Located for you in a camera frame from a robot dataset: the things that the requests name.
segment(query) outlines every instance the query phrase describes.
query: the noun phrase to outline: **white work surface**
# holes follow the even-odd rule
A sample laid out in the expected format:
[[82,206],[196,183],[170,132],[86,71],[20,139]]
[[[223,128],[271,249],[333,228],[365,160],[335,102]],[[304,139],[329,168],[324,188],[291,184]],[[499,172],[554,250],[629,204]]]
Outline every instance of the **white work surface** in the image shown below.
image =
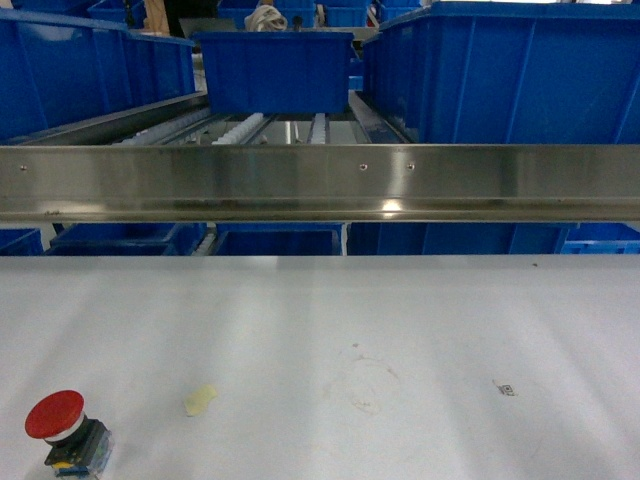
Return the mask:
[[3,259],[0,306],[3,479],[62,389],[105,480],[640,479],[640,257]]

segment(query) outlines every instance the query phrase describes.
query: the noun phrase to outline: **stain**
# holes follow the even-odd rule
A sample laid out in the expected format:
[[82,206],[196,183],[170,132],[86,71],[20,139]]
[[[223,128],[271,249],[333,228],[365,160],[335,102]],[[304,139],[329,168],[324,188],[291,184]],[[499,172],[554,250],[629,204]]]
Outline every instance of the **stain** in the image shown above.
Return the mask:
[[380,405],[371,400],[354,400],[351,405],[372,416],[380,413]]
[[329,400],[331,398],[331,390],[333,388],[333,385],[330,383],[325,384],[324,387],[322,387],[322,398],[325,400]]

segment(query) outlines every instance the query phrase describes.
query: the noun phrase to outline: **metal frame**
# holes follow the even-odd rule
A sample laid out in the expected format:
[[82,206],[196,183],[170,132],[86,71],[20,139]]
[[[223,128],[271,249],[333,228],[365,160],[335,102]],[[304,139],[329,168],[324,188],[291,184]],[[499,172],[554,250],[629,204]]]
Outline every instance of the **metal frame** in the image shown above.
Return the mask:
[[10,143],[21,146],[109,144],[207,105],[209,99],[206,93],[194,93],[44,130],[28,137],[12,139]]
[[0,220],[640,219],[639,146],[0,148]]

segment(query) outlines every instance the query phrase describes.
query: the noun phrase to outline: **metal bar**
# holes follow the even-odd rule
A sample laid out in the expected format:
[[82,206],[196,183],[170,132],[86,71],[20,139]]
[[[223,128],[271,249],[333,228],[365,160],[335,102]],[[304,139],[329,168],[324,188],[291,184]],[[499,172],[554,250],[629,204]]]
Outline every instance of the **metal bar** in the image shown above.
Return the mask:
[[0,220],[640,220],[640,146],[0,148]]
[[167,122],[159,123],[158,125],[154,125],[153,127],[141,132],[137,132],[136,135],[119,142],[119,144],[130,146],[135,145],[138,147],[161,144],[163,139],[172,137],[176,132],[192,127],[195,123],[199,123],[206,119],[209,119],[209,122],[213,121],[211,113],[209,113],[209,109],[202,108],[195,112],[172,118]]
[[175,132],[173,135],[163,138],[156,145],[183,145],[198,135],[205,133],[214,123],[224,122],[229,117],[226,115],[210,115],[188,127]]
[[409,143],[406,137],[367,105],[358,92],[349,92],[349,107],[370,143]]
[[208,104],[206,93],[195,93],[45,130],[9,143],[22,146],[105,145]]
[[262,123],[256,127],[256,129],[253,131],[253,133],[250,136],[248,136],[242,142],[240,142],[240,145],[250,145],[252,143],[255,143],[256,140],[258,140],[258,138],[260,137],[260,135],[262,135],[262,132],[264,132],[265,129],[272,122],[276,121],[276,119],[278,118],[279,118],[278,115],[270,115],[268,117],[263,118]]
[[307,143],[312,145],[325,145],[329,142],[329,119],[324,113],[317,113],[311,121]]

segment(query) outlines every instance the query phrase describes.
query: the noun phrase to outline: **blue plastic bin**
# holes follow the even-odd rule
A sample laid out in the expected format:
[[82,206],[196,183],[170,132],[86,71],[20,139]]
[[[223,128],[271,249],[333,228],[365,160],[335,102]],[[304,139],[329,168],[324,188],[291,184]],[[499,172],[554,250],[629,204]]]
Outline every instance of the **blue plastic bin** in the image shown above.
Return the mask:
[[414,140],[640,140],[637,5],[437,2],[419,12],[393,26],[414,39],[408,51],[382,27],[386,67],[415,80],[408,94],[389,87],[382,110]]
[[362,90],[363,79],[362,77],[349,77],[349,90]]
[[0,257],[41,255],[42,238],[37,228],[0,230]]
[[623,223],[584,223],[562,247],[567,254],[639,254],[640,232]]
[[371,0],[316,0],[316,3],[331,7],[368,8]]
[[347,106],[353,35],[200,32],[214,113],[338,113]]
[[77,224],[51,240],[51,246],[173,245],[177,255],[191,255],[206,229],[206,223]]
[[0,141],[133,107],[125,31],[0,9]]
[[125,53],[136,106],[196,91],[189,40],[129,33]]
[[51,257],[157,257],[177,255],[169,245],[56,245],[45,253]]
[[414,10],[416,10],[417,8],[419,8],[420,6],[387,6],[387,4],[385,5],[380,5],[380,21],[382,22],[388,22],[389,20],[393,20],[394,18],[397,18],[401,15],[404,15],[405,13],[409,13],[409,12],[413,12]]
[[353,223],[348,255],[551,254],[575,224]]
[[326,223],[218,224],[213,255],[340,255],[342,225]]
[[16,7],[15,3],[14,7],[25,11],[88,17],[88,9],[95,0],[22,0],[19,3],[19,7]]
[[[96,20],[108,20],[110,22],[126,23],[126,12],[122,0],[102,0],[89,7],[87,10],[91,18]],[[135,21],[133,28],[143,28],[147,11],[144,8],[144,0],[132,3],[131,14]]]
[[378,84],[380,83],[379,78],[384,66],[380,58],[381,46],[381,34],[377,34],[362,43],[362,61],[364,63],[362,90],[377,105],[381,103],[379,98],[381,87]]
[[274,6],[282,11],[288,9],[306,9],[306,10],[314,10],[316,8],[315,0],[276,0]]
[[328,27],[365,27],[368,7],[327,7]]
[[416,9],[421,6],[420,0],[382,0],[380,2],[384,7],[395,8],[409,8]]

